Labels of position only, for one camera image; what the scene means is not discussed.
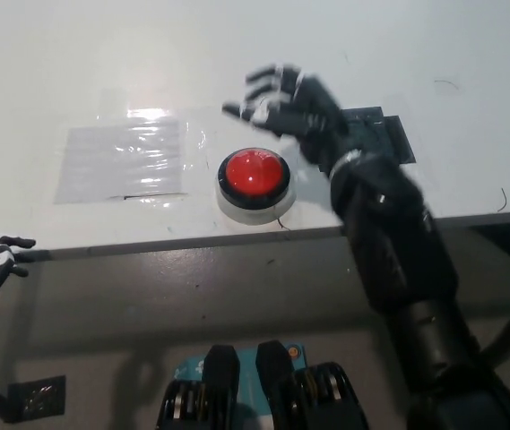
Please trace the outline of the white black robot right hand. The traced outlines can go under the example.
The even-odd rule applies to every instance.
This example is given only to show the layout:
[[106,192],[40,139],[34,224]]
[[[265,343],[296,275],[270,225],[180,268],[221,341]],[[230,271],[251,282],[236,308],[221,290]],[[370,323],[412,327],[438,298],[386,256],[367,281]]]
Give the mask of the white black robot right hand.
[[274,64],[247,75],[246,84],[252,89],[241,102],[223,103],[223,113],[278,138],[295,138],[307,162],[326,175],[350,152],[341,108],[315,75]]

